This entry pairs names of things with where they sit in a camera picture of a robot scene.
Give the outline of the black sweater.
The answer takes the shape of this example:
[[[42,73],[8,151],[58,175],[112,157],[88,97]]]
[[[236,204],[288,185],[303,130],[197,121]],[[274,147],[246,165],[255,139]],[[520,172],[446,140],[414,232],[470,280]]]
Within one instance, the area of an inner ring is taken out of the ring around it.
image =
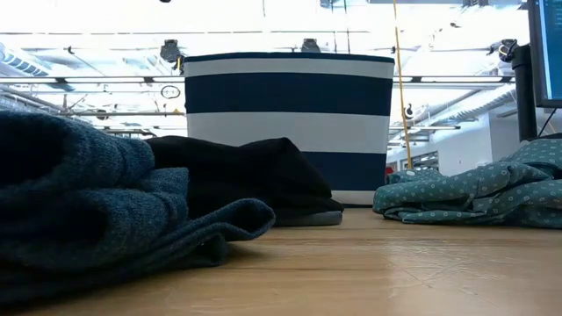
[[[155,167],[187,168],[187,204],[201,217],[243,198],[268,205],[278,219],[342,212],[321,173],[287,138],[238,147],[190,137],[148,139]]]

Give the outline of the teal dotted shirt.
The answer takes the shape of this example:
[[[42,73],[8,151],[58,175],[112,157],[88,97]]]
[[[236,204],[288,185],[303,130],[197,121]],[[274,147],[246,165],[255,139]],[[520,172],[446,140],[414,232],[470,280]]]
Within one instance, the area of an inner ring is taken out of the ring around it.
[[[391,174],[375,191],[373,211],[408,224],[562,230],[562,139],[533,140],[498,162],[454,176]]]

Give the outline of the dark teal knit sweater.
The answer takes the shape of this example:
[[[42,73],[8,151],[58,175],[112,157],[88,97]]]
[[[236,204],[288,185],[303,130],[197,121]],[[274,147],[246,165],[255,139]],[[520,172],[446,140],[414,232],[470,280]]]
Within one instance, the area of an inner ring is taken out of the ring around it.
[[[0,111],[0,310],[174,269],[218,266],[273,225],[243,198],[192,218],[189,172],[147,142]]]

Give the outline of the navy white striped fabric bin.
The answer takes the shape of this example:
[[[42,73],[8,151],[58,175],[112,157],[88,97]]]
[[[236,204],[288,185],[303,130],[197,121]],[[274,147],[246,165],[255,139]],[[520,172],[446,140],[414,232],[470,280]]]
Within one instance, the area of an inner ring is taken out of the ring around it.
[[[385,183],[393,59],[227,53],[192,56],[184,67],[189,136],[231,146],[286,137],[336,201],[372,204]]]

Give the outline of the black monitor stand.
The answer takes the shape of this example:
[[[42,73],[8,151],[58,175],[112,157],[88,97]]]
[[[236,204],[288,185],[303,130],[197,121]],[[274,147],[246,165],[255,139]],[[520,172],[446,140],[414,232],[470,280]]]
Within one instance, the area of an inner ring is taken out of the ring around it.
[[[537,118],[529,45],[514,50],[511,66],[515,72],[519,141],[532,140],[537,137]]]

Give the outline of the computer monitor screen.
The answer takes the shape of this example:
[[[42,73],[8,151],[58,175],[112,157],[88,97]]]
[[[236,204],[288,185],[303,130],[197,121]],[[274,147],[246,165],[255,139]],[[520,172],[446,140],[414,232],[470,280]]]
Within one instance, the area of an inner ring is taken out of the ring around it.
[[[562,0],[527,0],[536,107],[562,109]]]

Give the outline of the white overhead light rail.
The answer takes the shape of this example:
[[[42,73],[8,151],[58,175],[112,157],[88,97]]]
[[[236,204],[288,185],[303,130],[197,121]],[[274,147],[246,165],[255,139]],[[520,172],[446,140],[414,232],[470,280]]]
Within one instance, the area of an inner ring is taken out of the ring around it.
[[[57,84],[57,83],[180,83],[181,76],[74,76],[74,77],[0,77],[2,84]],[[395,83],[514,83],[515,78],[508,76],[395,76]]]

